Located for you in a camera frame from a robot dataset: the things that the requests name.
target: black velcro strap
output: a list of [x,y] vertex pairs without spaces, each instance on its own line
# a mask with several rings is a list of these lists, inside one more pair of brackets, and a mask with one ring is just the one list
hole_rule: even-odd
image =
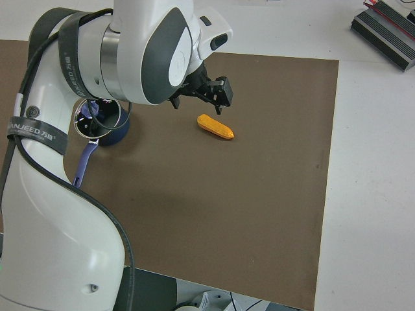
[[59,61],[62,73],[72,91],[79,97],[94,99],[86,89],[78,64],[78,33],[80,20],[90,14],[77,12],[72,14],[59,30]]
[[27,61],[29,62],[38,47],[46,41],[55,26],[63,20],[63,18],[79,12],[70,8],[53,8],[40,17],[34,25],[29,38],[29,54]]
[[7,128],[7,138],[14,135],[39,141],[64,155],[67,147],[67,135],[54,126],[35,119],[11,117]]

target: white tabletop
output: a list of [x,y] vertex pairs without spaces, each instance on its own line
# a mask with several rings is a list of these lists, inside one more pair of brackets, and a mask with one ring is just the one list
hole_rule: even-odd
[[[315,310],[413,310],[415,69],[402,73],[350,30],[362,0],[205,2],[234,29],[224,52],[340,60]],[[404,16],[415,8],[386,2]],[[56,6],[112,1],[0,0],[0,39],[27,40]]]

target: white robotic arm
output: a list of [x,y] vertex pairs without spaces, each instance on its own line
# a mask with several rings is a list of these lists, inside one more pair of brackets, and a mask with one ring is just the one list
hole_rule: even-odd
[[190,95],[217,112],[231,101],[227,79],[212,82],[203,63],[231,37],[215,11],[196,14],[192,0],[115,0],[113,16],[66,13],[47,44],[29,53],[8,129],[0,178],[2,311],[110,311],[125,249],[134,265],[122,226],[64,171],[80,97],[141,104],[168,99],[177,108],[178,96]]

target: yellow object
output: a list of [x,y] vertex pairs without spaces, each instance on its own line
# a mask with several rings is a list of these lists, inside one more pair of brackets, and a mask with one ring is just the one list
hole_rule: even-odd
[[235,137],[230,128],[220,123],[219,121],[212,119],[208,115],[199,115],[197,117],[197,124],[204,130],[221,136],[222,138],[232,139]]

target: brown mat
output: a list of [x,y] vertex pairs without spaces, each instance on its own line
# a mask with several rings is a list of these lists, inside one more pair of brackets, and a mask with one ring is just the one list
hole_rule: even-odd
[[[26,46],[0,41],[0,161]],[[219,53],[206,63],[211,78],[230,78],[232,107],[135,105],[126,138],[93,154],[83,189],[124,224],[139,268],[312,310],[338,62]],[[200,129],[201,113],[235,139]],[[70,178],[87,143],[74,134]]]

